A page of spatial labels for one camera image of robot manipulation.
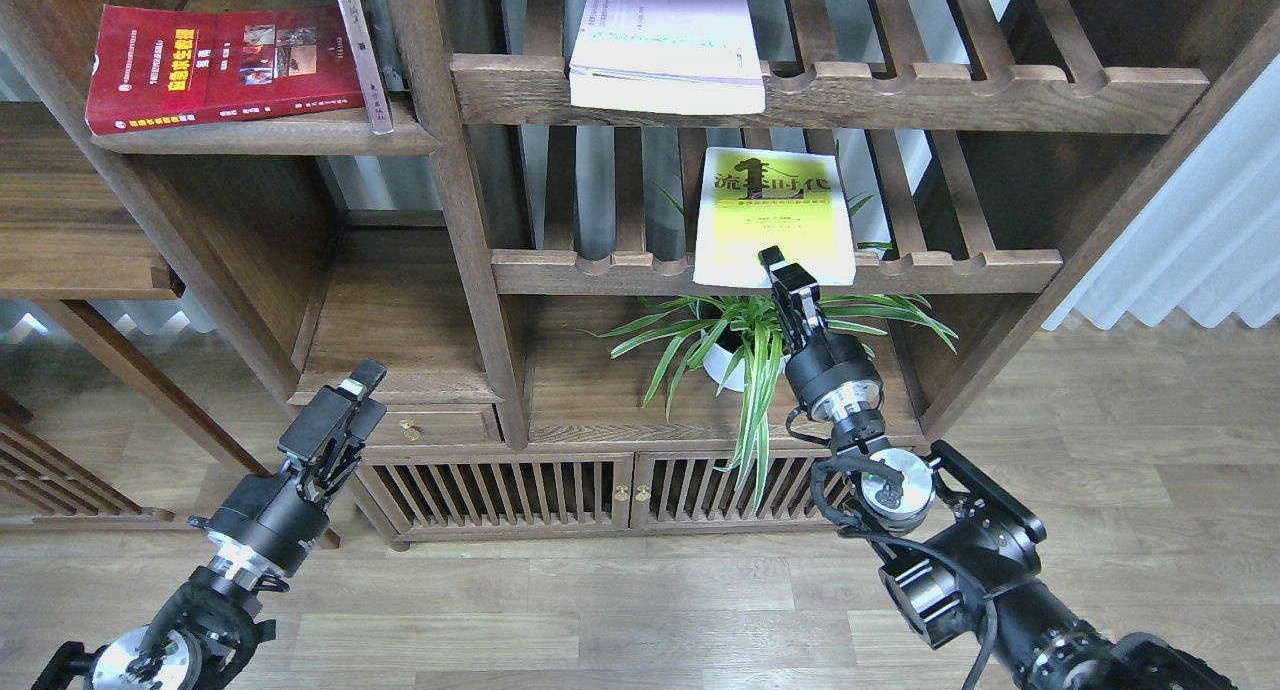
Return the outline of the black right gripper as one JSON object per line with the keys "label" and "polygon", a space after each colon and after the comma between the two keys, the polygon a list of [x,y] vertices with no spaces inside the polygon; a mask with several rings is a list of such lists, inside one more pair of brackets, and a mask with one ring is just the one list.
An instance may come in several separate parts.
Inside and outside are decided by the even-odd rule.
{"label": "black right gripper", "polygon": [[788,262],[777,245],[758,257],[790,353],[785,376],[799,406],[818,422],[838,424],[864,411],[877,417],[882,379],[859,341],[831,329],[814,277]]}

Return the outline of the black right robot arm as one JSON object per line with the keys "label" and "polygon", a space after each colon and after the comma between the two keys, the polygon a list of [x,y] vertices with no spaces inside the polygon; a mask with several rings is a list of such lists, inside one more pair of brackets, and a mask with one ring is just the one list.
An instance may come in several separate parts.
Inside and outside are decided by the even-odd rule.
{"label": "black right robot arm", "polygon": [[965,632],[1019,689],[1230,689],[1202,659],[1151,634],[1100,635],[1038,579],[1041,520],[946,440],[928,456],[895,447],[879,411],[882,381],[861,344],[832,332],[819,285],[780,248],[759,253],[791,358],[797,411],[831,426],[829,458],[810,470],[817,509],[845,538],[868,542],[879,577],[932,648]]}

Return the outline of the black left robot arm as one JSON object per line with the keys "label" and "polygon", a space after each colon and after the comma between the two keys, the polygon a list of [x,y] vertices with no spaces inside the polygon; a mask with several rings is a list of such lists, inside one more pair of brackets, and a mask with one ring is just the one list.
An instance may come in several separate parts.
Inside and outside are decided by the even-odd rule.
{"label": "black left robot arm", "polygon": [[302,408],[278,447],[283,466],[244,477],[209,518],[191,517],[218,547],[141,627],[87,652],[64,643],[37,689],[223,689],[276,636],[257,621],[260,593],[285,593],[328,530],[328,507],[353,476],[371,431],[387,408],[372,390],[387,367],[365,358],[337,387],[324,387]]}

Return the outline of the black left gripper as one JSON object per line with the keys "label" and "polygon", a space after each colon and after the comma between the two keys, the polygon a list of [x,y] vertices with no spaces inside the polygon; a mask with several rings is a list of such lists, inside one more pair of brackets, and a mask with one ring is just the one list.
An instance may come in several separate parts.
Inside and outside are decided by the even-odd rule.
{"label": "black left gripper", "polygon": [[250,475],[210,518],[192,516],[229,556],[248,548],[282,577],[296,574],[329,525],[326,508],[353,477],[365,440],[385,416],[371,399],[387,367],[364,358],[338,387],[323,387],[283,431],[276,449],[285,463],[270,477]]}

